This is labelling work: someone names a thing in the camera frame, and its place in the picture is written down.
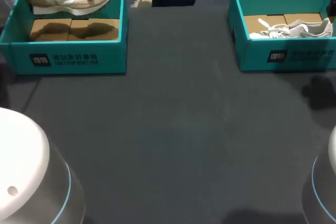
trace dark gray table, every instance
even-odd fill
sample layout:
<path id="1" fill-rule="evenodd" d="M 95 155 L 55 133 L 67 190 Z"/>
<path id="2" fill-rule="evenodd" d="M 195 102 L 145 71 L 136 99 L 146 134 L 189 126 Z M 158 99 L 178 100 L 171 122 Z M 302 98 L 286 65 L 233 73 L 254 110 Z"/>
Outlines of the dark gray table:
<path id="1" fill-rule="evenodd" d="M 225 8 L 144 8 L 130 10 L 125 76 L 19 77 L 6 104 L 77 173 L 87 223 L 298 224 L 335 83 L 240 72 Z"/>

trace shoe sole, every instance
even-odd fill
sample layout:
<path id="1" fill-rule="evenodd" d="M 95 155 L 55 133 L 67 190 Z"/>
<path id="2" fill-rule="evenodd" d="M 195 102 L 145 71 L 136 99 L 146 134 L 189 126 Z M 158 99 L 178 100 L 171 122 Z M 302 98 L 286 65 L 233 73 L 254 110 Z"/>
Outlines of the shoe sole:
<path id="1" fill-rule="evenodd" d="M 43 15 L 43 14 L 53 14 L 53 13 L 58 13 L 58 12 L 68 12 L 75 16 L 82 16 L 82 15 L 94 13 L 95 11 L 102 8 L 105 4 L 107 4 L 108 1 L 110 0 L 107 0 L 100 5 L 87 8 L 87 9 L 72 9 L 70 7 L 64 7 L 64 6 L 52 6 L 52 7 L 33 6 L 33 13 L 34 15 Z"/>

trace open shoe box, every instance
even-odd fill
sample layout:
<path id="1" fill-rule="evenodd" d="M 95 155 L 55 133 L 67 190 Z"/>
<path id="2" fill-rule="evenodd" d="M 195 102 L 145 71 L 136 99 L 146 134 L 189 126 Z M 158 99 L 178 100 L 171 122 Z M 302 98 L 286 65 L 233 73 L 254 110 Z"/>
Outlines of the open shoe box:
<path id="1" fill-rule="evenodd" d="M 75 19 L 86 25 L 76 29 Z M 34 15 L 26 0 L 16 0 L 0 48 L 16 74 L 125 73 L 127 35 L 125 0 L 110 0 L 84 16 Z"/>
<path id="2" fill-rule="evenodd" d="M 230 0 L 228 21 L 241 71 L 324 70 L 336 68 L 336 27 L 330 38 L 251 39 L 250 33 L 297 19 L 320 22 L 327 18 L 330 0 Z"/>

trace shoelace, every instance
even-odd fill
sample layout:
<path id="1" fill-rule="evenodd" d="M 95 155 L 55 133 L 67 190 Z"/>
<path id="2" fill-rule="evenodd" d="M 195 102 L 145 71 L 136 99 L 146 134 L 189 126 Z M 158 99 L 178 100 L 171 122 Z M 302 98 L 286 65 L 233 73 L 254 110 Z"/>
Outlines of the shoelace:
<path id="1" fill-rule="evenodd" d="M 287 24 L 279 24 L 274 26 L 269 26 L 265 21 L 261 18 L 258 21 L 267 28 L 267 31 L 260 31 L 260 34 L 268 35 L 270 38 L 282 38 L 284 35 L 289 35 L 290 31 L 288 28 L 282 27 L 277 28 L 277 26 L 287 26 Z"/>

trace logo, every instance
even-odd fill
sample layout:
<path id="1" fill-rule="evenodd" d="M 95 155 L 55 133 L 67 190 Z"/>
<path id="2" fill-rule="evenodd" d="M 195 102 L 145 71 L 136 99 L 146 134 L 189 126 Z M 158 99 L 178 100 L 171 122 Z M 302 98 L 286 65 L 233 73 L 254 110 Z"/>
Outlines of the logo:
<path id="1" fill-rule="evenodd" d="M 267 62 L 284 62 L 286 59 L 286 50 L 272 50 L 269 52 Z"/>
<path id="2" fill-rule="evenodd" d="M 47 54 L 30 54 L 29 57 L 35 67 L 51 66 Z"/>

